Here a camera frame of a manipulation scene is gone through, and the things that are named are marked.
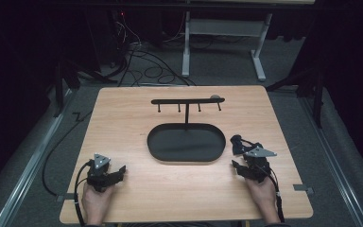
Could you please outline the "aluminium floor rail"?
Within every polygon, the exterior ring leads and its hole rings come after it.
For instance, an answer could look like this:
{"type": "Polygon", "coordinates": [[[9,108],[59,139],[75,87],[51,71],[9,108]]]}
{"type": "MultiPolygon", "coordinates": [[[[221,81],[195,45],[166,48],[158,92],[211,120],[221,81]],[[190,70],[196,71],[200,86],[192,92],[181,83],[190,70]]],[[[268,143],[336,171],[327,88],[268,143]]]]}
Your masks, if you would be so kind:
{"type": "Polygon", "coordinates": [[[317,125],[313,119],[312,108],[309,101],[306,98],[299,99],[300,105],[305,112],[306,117],[310,121],[310,124],[320,141],[323,156],[325,157],[326,164],[328,165],[330,172],[335,180],[338,191],[346,204],[346,207],[354,221],[356,227],[363,227],[363,208],[359,203],[358,197],[354,192],[351,184],[345,176],[343,169],[341,168],[337,157],[335,156],[323,130],[317,125]]]}
{"type": "Polygon", "coordinates": [[[14,221],[30,186],[43,165],[43,158],[61,124],[64,112],[76,93],[75,90],[65,90],[64,107],[59,113],[56,113],[55,102],[50,104],[0,174],[0,227],[9,227],[14,221]]]}

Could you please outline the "person's left hand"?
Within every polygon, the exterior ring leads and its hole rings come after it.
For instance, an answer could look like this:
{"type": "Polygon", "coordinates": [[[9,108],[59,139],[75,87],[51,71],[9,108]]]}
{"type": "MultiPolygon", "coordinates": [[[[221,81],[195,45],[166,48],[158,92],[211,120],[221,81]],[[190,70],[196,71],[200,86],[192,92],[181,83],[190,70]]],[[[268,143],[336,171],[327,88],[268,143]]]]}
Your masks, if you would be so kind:
{"type": "Polygon", "coordinates": [[[105,218],[113,191],[114,186],[108,187],[104,192],[95,191],[87,183],[83,186],[82,204],[87,215],[87,220],[89,218],[99,218],[102,220],[105,218]]]}

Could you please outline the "black metal stand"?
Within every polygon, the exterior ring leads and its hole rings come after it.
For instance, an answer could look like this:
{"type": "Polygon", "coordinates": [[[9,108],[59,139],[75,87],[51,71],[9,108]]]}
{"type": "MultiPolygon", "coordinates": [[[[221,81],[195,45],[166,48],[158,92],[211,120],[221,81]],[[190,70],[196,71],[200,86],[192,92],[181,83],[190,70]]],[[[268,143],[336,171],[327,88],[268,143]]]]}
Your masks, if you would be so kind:
{"type": "Polygon", "coordinates": [[[116,80],[105,78],[96,71],[82,67],[74,61],[70,61],[66,58],[60,59],[54,69],[56,103],[56,110],[54,113],[55,117],[59,117],[60,114],[64,111],[63,83],[66,83],[70,90],[78,90],[80,87],[80,81],[78,80],[79,72],[104,83],[116,83],[116,80]]]}
{"type": "Polygon", "coordinates": [[[318,128],[321,128],[320,114],[323,95],[323,74],[319,69],[310,68],[300,73],[290,75],[285,79],[266,87],[268,92],[273,92],[283,86],[297,85],[298,97],[313,97],[312,116],[318,128]]]}

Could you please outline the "person's right hand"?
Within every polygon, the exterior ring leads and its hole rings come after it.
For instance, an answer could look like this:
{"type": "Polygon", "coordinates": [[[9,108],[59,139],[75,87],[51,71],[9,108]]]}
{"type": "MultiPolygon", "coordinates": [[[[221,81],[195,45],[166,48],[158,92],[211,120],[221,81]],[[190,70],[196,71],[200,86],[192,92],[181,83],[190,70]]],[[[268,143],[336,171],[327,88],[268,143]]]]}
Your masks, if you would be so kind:
{"type": "Polygon", "coordinates": [[[251,197],[263,218],[277,217],[276,192],[272,180],[266,177],[261,183],[246,179],[251,197]]]}

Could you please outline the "black hook stand with tray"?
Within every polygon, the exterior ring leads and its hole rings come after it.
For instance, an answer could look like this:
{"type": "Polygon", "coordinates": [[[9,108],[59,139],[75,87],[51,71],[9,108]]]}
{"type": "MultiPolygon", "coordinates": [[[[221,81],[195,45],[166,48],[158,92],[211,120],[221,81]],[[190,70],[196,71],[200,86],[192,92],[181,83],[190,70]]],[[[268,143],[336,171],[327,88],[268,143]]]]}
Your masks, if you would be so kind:
{"type": "Polygon", "coordinates": [[[149,153],[162,162],[209,163],[217,160],[226,147],[224,133],[216,126],[206,123],[191,123],[191,105],[215,103],[221,111],[221,98],[152,99],[151,103],[161,111],[162,105],[185,106],[183,123],[163,123],[154,127],[147,136],[149,153]]]}

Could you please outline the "white metal desk frame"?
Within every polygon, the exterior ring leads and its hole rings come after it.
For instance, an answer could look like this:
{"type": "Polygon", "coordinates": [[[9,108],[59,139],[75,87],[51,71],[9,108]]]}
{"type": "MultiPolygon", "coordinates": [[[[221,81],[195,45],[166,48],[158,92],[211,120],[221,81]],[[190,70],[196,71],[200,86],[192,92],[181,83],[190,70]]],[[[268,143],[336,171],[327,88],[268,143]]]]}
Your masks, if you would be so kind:
{"type": "Polygon", "coordinates": [[[182,54],[181,75],[190,75],[190,36],[191,35],[220,35],[256,37],[258,44],[251,50],[251,60],[259,81],[265,81],[266,75],[260,60],[260,54],[268,34],[272,14],[268,13],[263,20],[236,21],[221,19],[191,18],[190,12],[184,13],[184,48],[182,54]]]}

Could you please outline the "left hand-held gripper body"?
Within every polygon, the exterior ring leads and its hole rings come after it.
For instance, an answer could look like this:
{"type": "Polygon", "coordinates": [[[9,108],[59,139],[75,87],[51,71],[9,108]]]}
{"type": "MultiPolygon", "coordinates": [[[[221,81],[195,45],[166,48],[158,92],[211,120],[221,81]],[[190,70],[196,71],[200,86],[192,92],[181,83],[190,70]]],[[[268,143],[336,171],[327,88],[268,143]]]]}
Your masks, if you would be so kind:
{"type": "Polygon", "coordinates": [[[87,183],[97,192],[104,192],[109,186],[117,184],[117,175],[108,172],[110,161],[106,156],[97,153],[94,155],[87,173],[87,183]]]}

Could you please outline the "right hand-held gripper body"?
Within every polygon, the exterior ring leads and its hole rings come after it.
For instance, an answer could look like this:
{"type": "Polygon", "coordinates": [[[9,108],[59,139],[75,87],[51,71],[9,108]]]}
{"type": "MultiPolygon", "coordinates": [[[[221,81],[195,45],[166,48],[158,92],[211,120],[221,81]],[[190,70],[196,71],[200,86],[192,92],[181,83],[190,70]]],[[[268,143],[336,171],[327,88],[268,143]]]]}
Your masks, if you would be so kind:
{"type": "Polygon", "coordinates": [[[271,172],[268,157],[276,156],[276,153],[262,147],[243,147],[242,151],[247,164],[242,169],[242,176],[261,183],[271,172]]]}

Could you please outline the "grey table clamp bracket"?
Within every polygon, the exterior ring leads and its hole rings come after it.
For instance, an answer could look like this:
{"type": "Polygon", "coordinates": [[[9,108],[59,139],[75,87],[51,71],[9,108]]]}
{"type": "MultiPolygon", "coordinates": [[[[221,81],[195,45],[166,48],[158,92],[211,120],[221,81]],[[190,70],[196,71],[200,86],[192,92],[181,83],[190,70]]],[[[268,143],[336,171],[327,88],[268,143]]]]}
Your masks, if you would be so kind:
{"type": "Polygon", "coordinates": [[[66,193],[64,195],[58,195],[56,197],[56,202],[63,202],[66,200],[74,200],[74,193],[66,193]]]}
{"type": "Polygon", "coordinates": [[[303,191],[307,195],[314,194],[314,189],[312,187],[308,187],[306,184],[293,184],[293,188],[295,191],[303,191]]]}

